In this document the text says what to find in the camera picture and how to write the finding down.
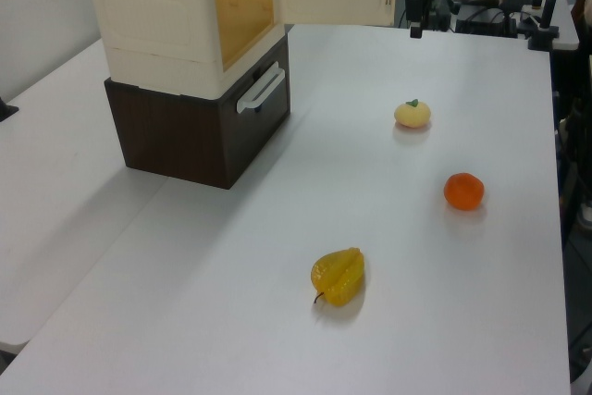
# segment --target black metal stand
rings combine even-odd
[[[5,119],[8,119],[16,112],[19,111],[19,108],[12,105],[6,105],[2,99],[0,99],[0,122]]]

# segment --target white table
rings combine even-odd
[[[125,167],[101,43],[0,123],[0,350],[19,352],[165,179]]]
[[[0,393],[569,393],[548,55],[297,26],[290,84],[233,189],[168,179]],[[413,98],[427,131],[393,127]],[[459,171],[473,213],[442,195]],[[352,245],[365,290],[313,305],[313,262]]]

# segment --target handle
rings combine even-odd
[[[237,102],[237,112],[240,114],[246,108],[257,108],[269,97],[276,87],[286,78],[286,71],[276,62]]]

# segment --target tangerine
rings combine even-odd
[[[444,197],[454,208],[475,210],[483,199],[485,186],[470,173],[452,175],[444,185]]]

